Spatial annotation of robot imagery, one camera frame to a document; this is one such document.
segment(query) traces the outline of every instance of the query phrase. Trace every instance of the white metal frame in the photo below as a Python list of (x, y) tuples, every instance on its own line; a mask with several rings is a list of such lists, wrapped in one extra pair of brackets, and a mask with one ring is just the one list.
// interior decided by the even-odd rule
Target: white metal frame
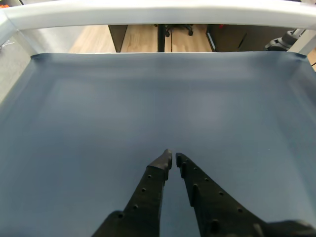
[[(283, 0), (63, 0), (0, 9), (0, 44), (18, 32), (101, 24), (238, 24), (308, 29), (291, 49), (316, 46), (316, 5)], [(40, 53), (29, 40), (30, 55)]]

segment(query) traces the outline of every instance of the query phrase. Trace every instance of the black equipment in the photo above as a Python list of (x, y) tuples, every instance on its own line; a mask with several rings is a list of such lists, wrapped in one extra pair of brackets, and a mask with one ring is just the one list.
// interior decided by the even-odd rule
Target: black equipment
[(173, 28), (175, 27), (182, 27), (182, 28), (186, 28), (188, 30), (188, 35), (192, 36), (193, 35), (193, 29), (192, 29), (192, 25), (189, 24), (184, 24), (184, 25), (167, 25), (166, 26), (166, 37), (170, 36), (169, 31), (171, 31)]
[[(111, 213), (93, 237), (158, 237), (162, 190), (171, 164), (172, 153), (165, 150), (147, 166), (124, 211)], [(176, 164), (201, 237), (316, 237), (316, 230), (302, 221), (264, 222), (184, 154), (176, 154)]]
[(297, 30), (288, 31), (282, 37), (273, 39), (265, 46), (265, 51), (288, 51), (300, 37), (300, 34), (295, 34)]

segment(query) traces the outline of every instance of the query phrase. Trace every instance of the gray carpet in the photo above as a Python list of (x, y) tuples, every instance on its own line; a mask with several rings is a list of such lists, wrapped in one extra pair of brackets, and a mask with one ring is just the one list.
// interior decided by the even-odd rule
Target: gray carpet
[[(23, 0), (24, 4), (43, 2), (47, 0)], [(28, 36), (46, 52), (66, 53), (72, 47), (84, 26), (56, 27), (28, 30)], [(15, 84), (30, 57), (18, 44), (10, 44), (0, 51), (0, 103)]]

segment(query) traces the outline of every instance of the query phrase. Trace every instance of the office chair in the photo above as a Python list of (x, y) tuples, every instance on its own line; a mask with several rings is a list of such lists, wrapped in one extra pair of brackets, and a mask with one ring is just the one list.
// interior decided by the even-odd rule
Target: office chair
[(175, 27), (184, 27), (186, 29), (188, 29), (188, 34), (189, 36), (192, 36), (193, 35), (193, 30), (192, 30), (192, 25), (189, 25), (189, 24), (182, 24), (182, 25), (166, 25), (166, 37), (169, 37), (170, 36), (170, 33), (169, 31), (172, 30), (173, 28)]

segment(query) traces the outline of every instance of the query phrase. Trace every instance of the wooden floor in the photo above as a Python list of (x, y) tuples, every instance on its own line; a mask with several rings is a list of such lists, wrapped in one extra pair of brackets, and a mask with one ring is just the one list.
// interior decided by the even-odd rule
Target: wooden floor
[[(165, 52), (211, 52), (206, 38), (206, 25), (193, 25), (193, 36), (185, 29), (174, 29), (172, 37), (165, 38)], [(115, 53), (109, 27), (86, 26), (70, 53)], [(121, 52), (157, 52), (157, 28), (154, 25), (129, 25)], [(316, 62), (316, 50), (308, 59)]]
[[(165, 38), (165, 52), (211, 52), (206, 37), (206, 25), (193, 25), (193, 36), (188, 30), (176, 28)], [(157, 27), (153, 25), (128, 26), (121, 52), (157, 52)]]

